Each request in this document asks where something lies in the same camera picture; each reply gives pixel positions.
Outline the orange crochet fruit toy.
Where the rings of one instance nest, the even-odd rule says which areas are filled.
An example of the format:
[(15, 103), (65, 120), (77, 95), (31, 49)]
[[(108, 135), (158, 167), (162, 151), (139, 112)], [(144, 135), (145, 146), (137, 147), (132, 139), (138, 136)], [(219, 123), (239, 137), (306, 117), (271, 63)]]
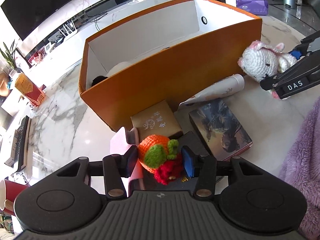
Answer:
[(179, 142), (163, 135), (150, 135), (138, 145), (138, 160), (155, 180), (168, 185), (184, 174)]

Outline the white crochet bunny keychain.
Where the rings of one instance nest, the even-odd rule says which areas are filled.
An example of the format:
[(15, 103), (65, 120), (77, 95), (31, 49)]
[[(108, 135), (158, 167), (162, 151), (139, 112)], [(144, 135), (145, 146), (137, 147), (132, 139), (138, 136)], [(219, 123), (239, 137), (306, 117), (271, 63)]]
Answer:
[(267, 77), (283, 73), (292, 67), (297, 59), (284, 53), (285, 45), (276, 46), (262, 41), (253, 41), (238, 60), (239, 67), (258, 83)]

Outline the picture cover book box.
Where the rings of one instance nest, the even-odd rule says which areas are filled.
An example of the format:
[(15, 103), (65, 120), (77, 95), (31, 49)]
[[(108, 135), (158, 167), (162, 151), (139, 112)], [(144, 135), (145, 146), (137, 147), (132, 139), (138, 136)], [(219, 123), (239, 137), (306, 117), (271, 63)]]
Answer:
[(253, 144), (242, 124), (221, 99), (189, 112), (189, 120), (205, 148), (218, 161), (240, 155)]

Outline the gold gift box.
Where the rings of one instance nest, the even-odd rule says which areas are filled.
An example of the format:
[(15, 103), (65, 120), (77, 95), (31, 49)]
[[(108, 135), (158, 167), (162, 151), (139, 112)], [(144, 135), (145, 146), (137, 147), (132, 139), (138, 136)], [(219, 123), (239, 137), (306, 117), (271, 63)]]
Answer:
[(169, 139), (178, 139), (183, 135), (174, 113), (165, 100), (131, 116), (131, 121), (138, 131), (139, 142), (153, 134)]

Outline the white pink plush rabbit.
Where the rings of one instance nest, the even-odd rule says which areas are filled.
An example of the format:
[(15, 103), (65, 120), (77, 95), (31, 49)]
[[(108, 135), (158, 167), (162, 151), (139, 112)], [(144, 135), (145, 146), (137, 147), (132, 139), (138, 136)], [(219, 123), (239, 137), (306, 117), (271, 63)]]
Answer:
[(106, 76), (103, 75), (99, 75), (96, 78), (93, 79), (91, 86), (95, 86), (98, 83), (108, 79), (109, 77), (111, 77), (114, 74), (117, 74), (118, 72), (120, 72), (121, 70), (124, 70), (125, 68), (131, 66), (130, 62), (124, 61), (124, 62), (120, 62), (117, 65), (115, 65)]

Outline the purple tissue pack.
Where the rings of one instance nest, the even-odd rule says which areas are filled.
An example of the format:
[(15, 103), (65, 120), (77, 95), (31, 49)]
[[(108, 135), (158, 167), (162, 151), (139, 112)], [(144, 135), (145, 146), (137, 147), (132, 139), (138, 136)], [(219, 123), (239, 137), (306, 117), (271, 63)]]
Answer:
[(268, 1), (267, 0), (225, 0), (226, 4), (247, 11), (254, 15), (266, 16), (268, 15)]

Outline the white printed tube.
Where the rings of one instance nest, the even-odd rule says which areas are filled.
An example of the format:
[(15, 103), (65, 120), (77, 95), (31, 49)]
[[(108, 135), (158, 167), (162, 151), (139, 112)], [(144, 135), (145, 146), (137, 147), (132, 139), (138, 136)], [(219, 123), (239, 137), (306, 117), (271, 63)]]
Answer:
[(191, 98), (180, 103), (178, 106), (178, 110), (182, 110), (202, 102), (207, 102), (219, 98), (225, 98), (227, 96), (242, 91), (244, 87), (245, 80), (242, 77), (242, 75), (234, 74), (223, 80), (220, 80), (219, 82), (212, 84), (211, 86), (193, 95)]

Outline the large orange cardboard box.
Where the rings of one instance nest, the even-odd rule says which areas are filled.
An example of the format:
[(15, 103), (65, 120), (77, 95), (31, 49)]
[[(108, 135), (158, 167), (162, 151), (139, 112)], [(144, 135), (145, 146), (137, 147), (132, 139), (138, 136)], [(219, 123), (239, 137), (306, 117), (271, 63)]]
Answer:
[[(127, 16), (85, 40), (80, 98), (110, 129), (165, 100), (181, 102), (234, 74), (263, 21), (215, 0), (172, 0)], [(131, 66), (91, 86), (120, 62)]]

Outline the black keyboard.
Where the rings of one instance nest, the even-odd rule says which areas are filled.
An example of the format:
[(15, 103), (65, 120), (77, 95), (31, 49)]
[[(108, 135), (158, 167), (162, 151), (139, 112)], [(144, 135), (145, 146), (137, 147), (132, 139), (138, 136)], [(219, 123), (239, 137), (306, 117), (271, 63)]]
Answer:
[(16, 129), (14, 134), (14, 164), (13, 167), (15, 172), (21, 172), (24, 167), (24, 155), (26, 152), (26, 144), (28, 140), (28, 132), (30, 128), (30, 118), (25, 116), (21, 122), (18, 129)]

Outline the red yellow carton box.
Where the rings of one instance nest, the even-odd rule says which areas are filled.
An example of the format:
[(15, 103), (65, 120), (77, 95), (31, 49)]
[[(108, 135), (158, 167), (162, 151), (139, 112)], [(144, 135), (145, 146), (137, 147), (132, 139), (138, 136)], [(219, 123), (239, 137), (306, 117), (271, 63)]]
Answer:
[(44, 98), (44, 92), (33, 83), (24, 73), (20, 73), (15, 81), (15, 88), (34, 106), (39, 106)]

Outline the red paper cup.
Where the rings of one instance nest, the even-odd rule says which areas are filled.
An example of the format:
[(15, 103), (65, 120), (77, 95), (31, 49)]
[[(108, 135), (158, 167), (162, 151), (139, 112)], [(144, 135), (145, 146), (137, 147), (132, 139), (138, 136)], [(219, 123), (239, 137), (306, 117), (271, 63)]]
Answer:
[(6, 179), (1, 180), (1, 185), (0, 185), (1, 211), (14, 216), (15, 215), (14, 201), (17, 198), (17, 196), (27, 188), (28, 188), (28, 184), (23, 185), (23, 184), (19, 184)]

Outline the white wifi router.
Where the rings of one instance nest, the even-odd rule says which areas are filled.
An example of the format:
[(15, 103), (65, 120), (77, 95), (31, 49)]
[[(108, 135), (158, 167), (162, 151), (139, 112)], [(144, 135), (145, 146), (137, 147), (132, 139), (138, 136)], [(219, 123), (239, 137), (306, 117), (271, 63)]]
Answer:
[(72, 19), (65, 22), (58, 30), (63, 35), (64, 41), (67, 41), (78, 32)]

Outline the left potted plant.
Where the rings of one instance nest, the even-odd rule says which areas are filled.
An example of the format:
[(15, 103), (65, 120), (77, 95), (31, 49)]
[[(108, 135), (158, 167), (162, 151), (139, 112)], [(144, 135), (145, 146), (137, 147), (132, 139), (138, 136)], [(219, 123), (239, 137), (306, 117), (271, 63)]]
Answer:
[(16, 60), (15, 60), (15, 53), (16, 53), (16, 47), (17, 44), (15, 43), (15, 40), (13, 40), (12, 44), (10, 46), (7, 46), (4, 42), (3, 42), (3, 46), (4, 46), (4, 50), (2, 50), (0, 48), (1, 51), (1, 55), (3, 56), (3, 58), (5, 59), (5, 61), (7, 62), (7, 64), (14, 69), (16, 72), (18, 73), (22, 73), (23, 70), (21, 70), (21, 68), (19, 68), (16, 64)]

